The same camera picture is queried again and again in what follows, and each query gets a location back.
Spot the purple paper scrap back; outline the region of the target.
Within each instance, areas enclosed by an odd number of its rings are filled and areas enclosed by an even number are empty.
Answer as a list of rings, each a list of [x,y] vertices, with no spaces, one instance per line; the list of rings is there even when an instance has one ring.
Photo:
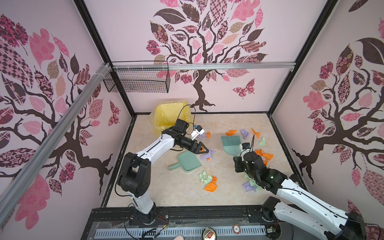
[[[240,129],[240,131],[241,131],[243,138],[246,140],[250,135],[249,131],[247,131],[246,129]]]

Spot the purple orange scrap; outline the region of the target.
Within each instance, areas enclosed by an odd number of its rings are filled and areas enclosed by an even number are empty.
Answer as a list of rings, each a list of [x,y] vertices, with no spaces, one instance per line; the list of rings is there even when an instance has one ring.
[[[210,139],[211,133],[210,132],[204,132],[202,135],[199,135],[198,138]]]

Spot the green hand brush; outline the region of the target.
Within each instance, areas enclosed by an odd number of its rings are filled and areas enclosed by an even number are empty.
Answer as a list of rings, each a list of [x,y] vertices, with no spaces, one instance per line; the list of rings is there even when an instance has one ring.
[[[238,157],[241,154],[242,142],[239,136],[223,136],[221,141],[227,155]]]

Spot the green plastic dustpan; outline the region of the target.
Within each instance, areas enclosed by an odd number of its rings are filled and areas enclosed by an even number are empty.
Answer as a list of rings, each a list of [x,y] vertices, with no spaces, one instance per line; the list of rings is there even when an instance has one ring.
[[[176,164],[169,167],[169,171],[182,168],[185,172],[191,172],[202,166],[197,156],[189,151],[179,154],[177,160]]]

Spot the small orange scrap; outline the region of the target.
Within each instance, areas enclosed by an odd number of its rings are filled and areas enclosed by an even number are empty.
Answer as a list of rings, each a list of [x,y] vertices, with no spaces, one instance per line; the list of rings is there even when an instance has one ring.
[[[257,138],[260,138],[261,133],[256,132],[254,129],[252,129],[252,131],[253,131],[254,135],[255,135]]]

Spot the orange paper scrap back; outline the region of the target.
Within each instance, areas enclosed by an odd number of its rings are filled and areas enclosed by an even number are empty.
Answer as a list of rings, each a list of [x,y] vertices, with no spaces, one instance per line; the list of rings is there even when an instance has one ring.
[[[234,136],[237,132],[237,130],[229,130],[228,132],[226,132],[226,136]]]

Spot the orange paper scrap pile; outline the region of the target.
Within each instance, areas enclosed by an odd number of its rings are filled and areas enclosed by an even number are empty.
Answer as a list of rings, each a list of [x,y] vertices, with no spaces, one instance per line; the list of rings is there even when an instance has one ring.
[[[255,153],[262,157],[262,160],[265,166],[267,166],[269,161],[274,158],[273,154],[265,153],[262,149],[256,150]]]

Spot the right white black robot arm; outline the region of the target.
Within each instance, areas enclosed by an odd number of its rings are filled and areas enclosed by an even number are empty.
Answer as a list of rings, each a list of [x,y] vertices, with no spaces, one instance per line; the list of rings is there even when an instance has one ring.
[[[321,240],[366,240],[363,217],[333,207],[310,194],[291,178],[268,168],[250,143],[230,147],[235,171],[245,173],[256,185],[273,194],[263,204],[261,217],[294,225]]]

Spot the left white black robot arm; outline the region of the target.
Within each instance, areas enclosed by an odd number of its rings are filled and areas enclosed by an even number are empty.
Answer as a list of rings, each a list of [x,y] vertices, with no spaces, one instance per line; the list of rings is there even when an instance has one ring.
[[[205,130],[200,126],[193,126],[191,134],[187,134],[189,123],[177,119],[175,124],[161,132],[160,137],[151,145],[137,153],[125,154],[119,170],[116,185],[128,193],[134,202],[136,210],[149,215],[155,209],[148,189],[151,184],[152,165],[173,147],[181,147],[188,153],[201,155],[209,153],[208,148],[196,140]]]

